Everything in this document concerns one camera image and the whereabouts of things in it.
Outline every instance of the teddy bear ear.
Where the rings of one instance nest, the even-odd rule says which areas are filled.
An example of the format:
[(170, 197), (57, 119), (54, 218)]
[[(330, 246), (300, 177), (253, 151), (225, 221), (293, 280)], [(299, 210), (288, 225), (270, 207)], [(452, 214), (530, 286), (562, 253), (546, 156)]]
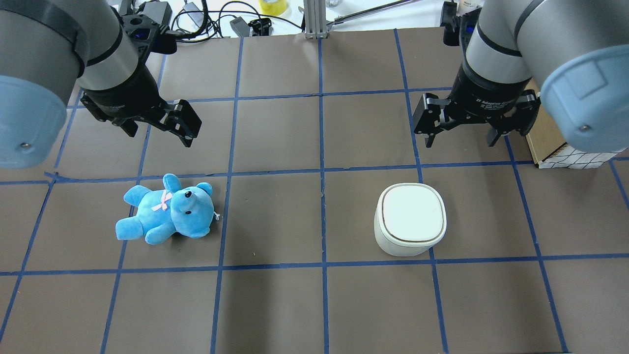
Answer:
[(212, 196), (212, 186), (207, 182), (201, 182), (197, 185), (198, 188), (204, 190), (209, 196)]
[(164, 188), (166, 188), (166, 190), (175, 192), (182, 189), (179, 178), (172, 173), (165, 174), (162, 181), (164, 182)]

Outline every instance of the black cable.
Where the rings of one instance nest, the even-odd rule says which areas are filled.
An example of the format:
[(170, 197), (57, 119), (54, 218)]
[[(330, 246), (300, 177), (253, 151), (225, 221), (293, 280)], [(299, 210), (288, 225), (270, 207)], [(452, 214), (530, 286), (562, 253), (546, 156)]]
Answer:
[[(177, 20), (177, 19), (178, 19), (181, 15), (184, 15), (184, 14), (189, 14), (189, 13), (202, 13), (202, 12), (203, 12), (203, 11), (200, 11), (200, 10), (199, 10), (199, 11), (196, 11), (196, 10), (195, 10), (195, 11), (181, 11), (181, 12), (180, 12), (180, 13), (178, 13), (178, 14), (175, 16), (175, 18), (173, 19), (173, 24), (175, 23), (175, 21), (176, 21), (176, 20)], [(218, 13), (219, 11), (208, 11), (208, 12), (209, 12), (209, 13)], [(246, 13), (246, 14), (254, 14), (254, 15), (258, 15), (257, 13), (253, 13), (253, 12), (251, 12), (251, 11), (223, 11), (223, 12), (228, 12), (228, 13)], [(284, 22), (288, 22), (288, 23), (290, 23), (291, 25), (295, 26), (296, 28), (299, 28), (300, 30), (302, 29), (302, 28), (301, 28), (301, 26), (299, 26), (299, 25), (298, 25), (298, 24), (296, 24), (295, 22), (292, 22), (291, 20), (287, 20), (287, 19), (285, 19), (285, 18), (283, 18), (283, 17), (271, 16), (271, 15), (269, 15), (269, 14), (265, 14), (264, 16), (265, 16), (265, 17), (275, 18), (275, 19), (278, 19), (278, 20), (282, 20), (282, 21), (284, 21)]]
[[(232, 14), (224, 14), (223, 16), (221, 16), (221, 17), (219, 18), (219, 20), (220, 20), (221, 18), (223, 18), (223, 17), (229, 17), (229, 16), (236, 18), (236, 16), (234, 16), (234, 15), (232, 15)], [(204, 34), (209, 34), (209, 28), (210, 28), (210, 27), (208, 27), (208, 30), (207, 30)], [(210, 36), (208, 36), (208, 37), (205, 37), (205, 38), (202, 38), (202, 39), (198, 39), (198, 40), (179, 40), (178, 42), (180, 42), (180, 43), (201, 43), (201, 42), (205, 42), (205, 41), (207, 41), (207, 40), (211, 40), (211, 39), (212, 39), (212, 38), (214, 38), (214, 36), (215, 36), (215, 35), (217, 35), (217, 34), (218, 34), (218, 32), (217, 32), (216, 30), (214, 30), (214, 33), (212, 33), (212, 34), (211, 34)]]
[[(192, 33), (192, 32), (190, 32), (190, 31), (188, 31), (188, 30), (185, 30), (185, 29), (181, 28), (181, 26), (179, 25), (179, 18), (180, 18), (180, 15), (182, 15), (182, 14), (183, 14), (183, 13), (185, 13), (185, 12), (186, 12), (186, 11), (181, 10), (181, 11), (177, 14), (177, 16), (175, 16), (175, 18), (172, 20), (171, 27), (172, 27), (173, 29), (175, 29), (175, 23), (177, 23), (177, 28), (176, 28), (176, 30), (178, 30), (178, 31), (182, 31), (182, 32), (184, 32), (184, 33)], [(206, 13), (206, 12), (204, 12), (204, 11), (197, 11), (197, 12), (204, 13), (204, 15), (206, 15), (206, 16), (207, 16), (207, 18), (208, 18), (208, 24), (206, 25), (206, 28), (205, 28), (205, 30), (204, 30), (204, 31), (202, 31), (199, 35), (197, 35), (197, 36), (195, 36), (195, 37), (193, 37), (193, 38), (196, 38), (196, 37), (198, 37), (198, 36), (200, 36), (200, 35), (208, 35), (208, 37), (207, 37), (208, 39), (209, 39), (209, 38), (214, 37), (214, 36), (217, 34), (217, 32), (218, 32), (218, 31), (217, 31), (217, 28), (218, 28), (217, 23), (216, 23), (214, 20), (212, 20), (212, 17), (210, 17), (210, 16), (209, 16), (209, 13)], [(210, 34), (209, 34), (209, 31), (210, 31), (212, 28), (214, 29), (214, 33), (212, 33), (212, 34), (210, 35)], [(177, 42), (180, 42), (180, 43), (196, 43), (196, 41), (181, 40), (181, 39), (177, 39)]]
[[(262, 17), (260, 16), (260, 13), (258, 12), (258, 9), (253, 7), (251, 4), (247, 4), (246, 2), (239, 1), (239, 0), (228, 1), (227, 3), (225, 3), (223, 5), (223, 7), (221, 7), (221, 9), (218, 11), (218, 18), (221, 18), (221, 14), (223, 13), (223, 10), (230, 4), (243, 4), (243, 5), (249, 6), (250, 8), (252, 8), (255, 11), (255, 14), (258, 15), (258, 20), (260, 20), (260, 24), (262, 24)], [(218, 35), (221, 36), (221, 38), (223, 38), (223, 32), (221, 31), (221, 21), (220, 20), (218, 20)]]
[(201, 23), (201, 26), (199, 27), (199, 29), (192, 33), (182, 33), (181, 35), (177, 36), (178, 39), (196, 38), (197, 36), (202, 34), (203, 31), (206, 30), (206, 28), (208, 27), (208, 21), (209, 21), (208, 2), (206, 0), (201, 0), (201, 6), (203, 8), (202, 10), (203, 22)]

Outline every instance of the white lid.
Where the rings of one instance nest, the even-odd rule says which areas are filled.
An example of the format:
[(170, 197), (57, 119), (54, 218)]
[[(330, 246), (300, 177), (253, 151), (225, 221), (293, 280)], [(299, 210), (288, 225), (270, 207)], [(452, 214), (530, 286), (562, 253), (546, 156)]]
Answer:
[(440, 237), (445, 232), (444, 213), (439, 193), (419, 183), (392, 186), (382, 202), (386, 231), (406, 242), (426, 242)]

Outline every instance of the blue teddy bear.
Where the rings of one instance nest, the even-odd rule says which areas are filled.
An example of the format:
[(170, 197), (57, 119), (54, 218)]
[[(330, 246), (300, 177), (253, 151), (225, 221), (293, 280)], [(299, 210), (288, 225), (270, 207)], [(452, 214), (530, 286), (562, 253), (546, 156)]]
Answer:
[(212, 186), (202, 182), (182, 188), (179, 178), (171, 173), (164, 175), (163, 181), (164, 190), (152, 191), (138, 185), (125, 193), (125, 202), (138, 212), (116, 223), (119, 240), (144, 236), (148, 244), (160, 244), (175, 232), (193, 239), (209, 233), (212, 219), (218, 216), (210, 198)]

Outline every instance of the white container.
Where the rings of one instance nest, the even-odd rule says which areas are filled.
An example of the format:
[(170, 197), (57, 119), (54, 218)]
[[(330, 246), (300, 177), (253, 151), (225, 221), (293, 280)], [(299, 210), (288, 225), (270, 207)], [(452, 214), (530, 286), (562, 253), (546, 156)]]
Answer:
[(374, 231), (380, 248), (392, 256), (416, 256), (441, 241), (447, 221), (439, 193), (421, 183), (400, 183), (378, 199)]

